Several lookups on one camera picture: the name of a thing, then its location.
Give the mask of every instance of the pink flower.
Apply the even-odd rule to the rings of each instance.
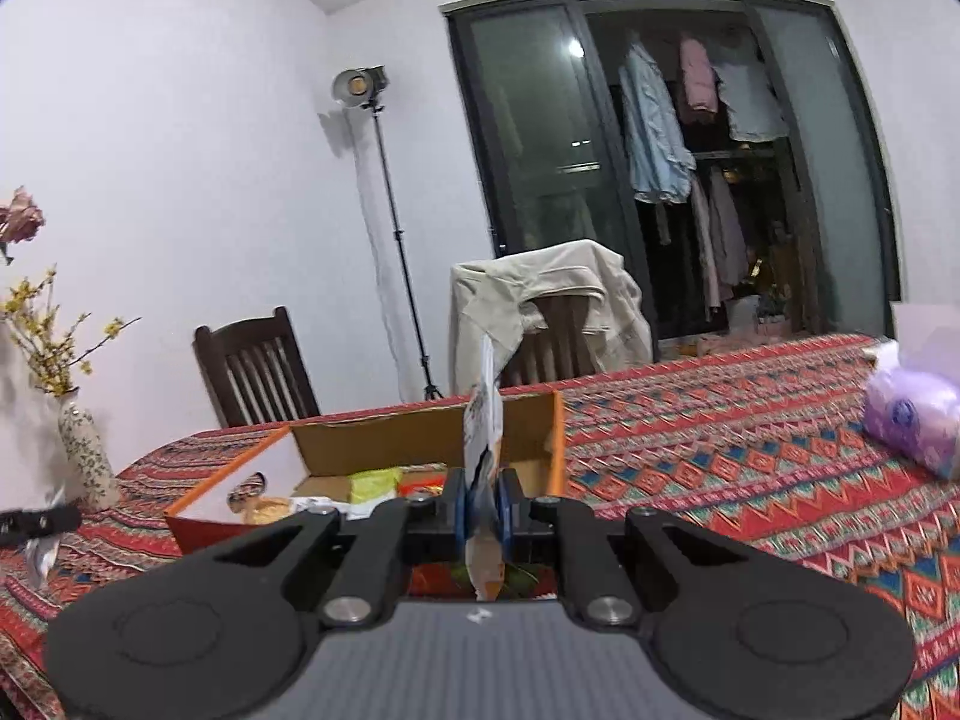
[[[10,207],[0,212],[0,223],[3,223],[0,244],[32,241],[45,224],[42,210],[34,205],[34,198],[23,187],[13,193]]]

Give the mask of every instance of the gray ribbed panel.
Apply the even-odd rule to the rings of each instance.
[[[479,624],[467,615],[491,613]],[[625,635],[559,603],[403,603],[385,626],[328,637],[256,720],[706,720]]]

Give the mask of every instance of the clothes rack rod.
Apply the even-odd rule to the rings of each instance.
[[[727,148],[723,151],[694,151],[697,162],[709,162],[718,159],[747,159],[748,157],[775,157],[773,148]]]

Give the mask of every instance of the orange box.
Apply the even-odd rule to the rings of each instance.
[[[278,428],[232,463],[198,484],[164,513],[184,555],[256,525],[229,506],[229,495],[254,474],[261,494],[276,497],[325,495],[349,501],[349,475],[359,471],[464,462],[467,402],[425,406],[391,415],[346,416],[343,420]],[[501,466],[517,471],[528,496],[563,495],[563,396],[559,392],[507,396],[503,402]],[[419,471],[433,476],[436,471]],[[400,483],[416,481],[407,474]]]

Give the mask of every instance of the beige jacket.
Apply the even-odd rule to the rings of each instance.
[[[640,314],[640,288],[623,257],[594,241],[574,241],[451,269],[451,389],[469,391],[480,371],[480,338],[490,336],[503,370],[524,332],[544,330],[530,301],[546,295],[587,295],[584,340],[601,372],[653,359],[650,325]]]

